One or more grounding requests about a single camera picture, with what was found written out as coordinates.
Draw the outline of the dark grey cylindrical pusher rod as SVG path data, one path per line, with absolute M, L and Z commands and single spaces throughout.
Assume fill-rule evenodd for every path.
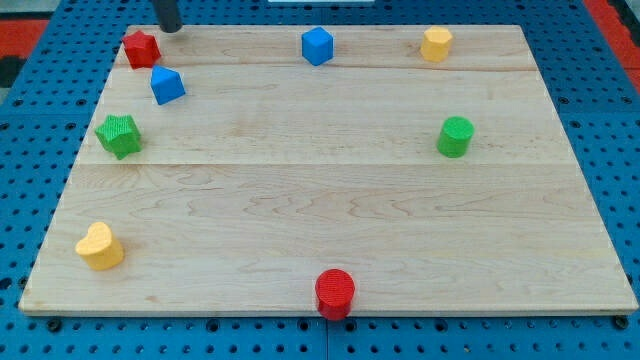
M 165 33 L 176 33 L 182 26 L 177 0 L 152 0 L 158 25 Z

